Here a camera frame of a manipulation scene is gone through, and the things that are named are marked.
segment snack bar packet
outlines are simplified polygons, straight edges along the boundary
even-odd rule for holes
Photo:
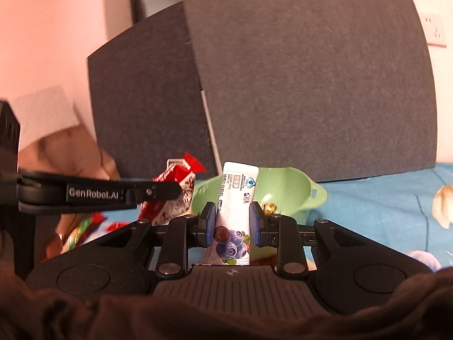
[[[168,160],[167,164],[167,169],[153,180],[174,180],[180,184],[183,192],[178,199],[172,201],[145,201],[140,205],[139,218],[150,220],[153,226],[164,225],[189,209],[195,176],[206,171],[203,165],[187,152],[184,159]]]
[[[226,162],[217,205],[216,227],[204,263],[250,264],[249,206],[253,201],[259,169]]]

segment gold candy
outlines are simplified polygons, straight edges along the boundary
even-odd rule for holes
[[[277,211],[277,206],[273,203],[266,203],[263,206],[263,212],[265,215],[269,216]]]

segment blue fabric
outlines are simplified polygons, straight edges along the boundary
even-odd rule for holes
[[[444,229],[431,215],[433,197],[453,185],[453,163],[434,169],[374,178],[323,183],[329,199],[310,212],[307,224],[326,218],[402,253],[429,252],[442,266],[453,265],[453,228]],[[106,212],[109,221],[134,221],[139,210]],[[310,258],[309,249],[305,251]],[[189,250],[200,262],[202,248]]]

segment red wrapper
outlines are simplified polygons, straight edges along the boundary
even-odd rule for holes
[[[189,209],[196,174],[206,171],[203,165],[187,152],[184,154],[184,159],[180,161],[182,162],[169,165],[161,175],[153,180],[178,182],[183,190],[181,196],[173,201],[143,202],[140,205],[139,218],[150,220],[153,226],[164,225]]]
[[[107,231],[108,233],[111,233],[112,231],[121,229],[121,228],[123,228],[124,226],[129,225],[129,224],[130,224],[130,222],[114,222],[113,224],[111,224],[111,225],[106,229],[106,231]]]

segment white wall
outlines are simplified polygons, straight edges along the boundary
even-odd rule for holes
[[[437,160],[453,162],[453,0],[414,0],[418,13],[442,17],[447,47],[428,46],[437,99]]]

